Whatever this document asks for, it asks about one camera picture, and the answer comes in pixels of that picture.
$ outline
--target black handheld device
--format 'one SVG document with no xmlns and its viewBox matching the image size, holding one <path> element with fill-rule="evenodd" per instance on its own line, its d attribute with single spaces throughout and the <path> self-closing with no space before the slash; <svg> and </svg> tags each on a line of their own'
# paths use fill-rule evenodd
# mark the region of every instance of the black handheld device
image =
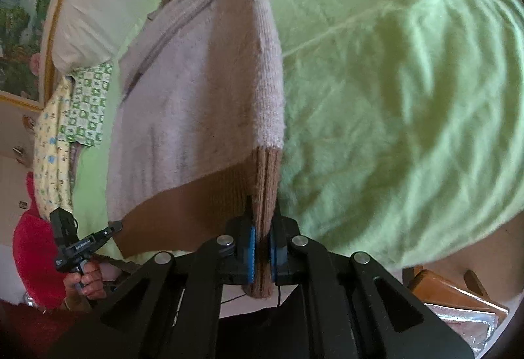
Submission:
<svg viewBox="0 0 524 359">
<path fill-rule="evenodd" d="M 105 229 L 92 233 L 81 240 L 78 239 L 78 223 L 73 215 L 61 208 L 51 214 L 54 243 L 58 248 L 58 255 L 54 259 L 54 267 L 59 272 L 84 273 L 84 266 L 89 259 L 105 245 L 115 233 L 122 230 L 121 222 L 113 222 Z M 77 284 L 77 290 L 84 287 L 82 282 Z"/>
</svg>

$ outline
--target black cable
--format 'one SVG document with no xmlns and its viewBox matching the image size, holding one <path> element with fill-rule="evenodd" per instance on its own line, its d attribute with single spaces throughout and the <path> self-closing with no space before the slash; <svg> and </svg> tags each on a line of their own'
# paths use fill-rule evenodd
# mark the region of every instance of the black cable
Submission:
<svg viewBox="0 0 524 359">
<path fill-rule="evenodd" d="M 230 301 L 233 301 L 233 300 L 239 299 L 240 297 L 243 297 L 243 296 L 246 296 L 246 295 L 247 295 L 247 294 L 242 294 L 241 296 L 238 296 L 238 297 L 231 298 L 231 299 L 229 299 L 229 300 L 223 301 L 223 302 L 220 303 L 220 304 L 229 303 Z"/>
</svg>

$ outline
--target yellow patterned fabric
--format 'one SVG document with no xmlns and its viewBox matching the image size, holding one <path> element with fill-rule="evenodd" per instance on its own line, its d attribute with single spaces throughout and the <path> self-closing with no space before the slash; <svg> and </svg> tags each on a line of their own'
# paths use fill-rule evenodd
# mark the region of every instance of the yellow patterned fabric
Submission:
<svg viewBox="0 0 524 359">
<path fill-rule="evenodd" d="M 69 181 L 71 145 L 58 140 L 59 127 L 69 112 L 71 92 L 72 82 L 62 76 L 35 127 L 35 196 L 40 216 L 46 220 L 58 207 L 73 211 Z"/>
</svg>

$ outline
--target blue gripper pad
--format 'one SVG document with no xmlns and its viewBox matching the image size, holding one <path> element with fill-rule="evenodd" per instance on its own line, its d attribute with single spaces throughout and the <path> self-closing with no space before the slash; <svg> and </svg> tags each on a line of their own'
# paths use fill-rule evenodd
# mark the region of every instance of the blue gripper pad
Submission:
<svg viewBox="0 0 524 359">
<path fill-rule="evenodd" d="M 255 235 L 255 227 L 251 226 L 250 249 L 247 260 L 247 279 L 249 283 L 253 283 L 255 281 Z"/>
<path fill-rule="evenodd" d="M 269 263 L 271 264 L 271 279 L 277 280 L 277 248 L 274 244 L 273 225 L 269 231 Z"/>
</svg>

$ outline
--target silver bolt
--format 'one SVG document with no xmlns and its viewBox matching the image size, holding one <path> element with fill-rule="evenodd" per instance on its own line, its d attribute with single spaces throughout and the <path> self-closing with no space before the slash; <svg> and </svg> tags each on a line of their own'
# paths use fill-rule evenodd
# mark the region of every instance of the silver bolt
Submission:
<svg viewBox="0 0 524 359">
<path fill-rule="evenodd" d="M 222 247 L 228 247 L 233 243 L 234 239 L 231 235 L 220 235 L 216 242 L 217 244 L 221 245 Z"/>
<path fill-rule="evenodd" d="M 358 253 L 355 253 L 353 259 L 355 259 L 355 261 L 361 265 L 367 265 L 370 262 L 371 257 L 369 257 L 368 253 L 359 251 Z"/>
<path fill-rule="evenodd" d="M 157 265 L 166 265 L 171 261 L 171 254 L 162 251 L 155 255 L 155 263 Z"/>
<path fill-rule="evenodd" d="M 291 240 L 297 247 L 305 247 L 308 244 L 308 239 L 305 236 L 297 235 Z"/>
</svg>

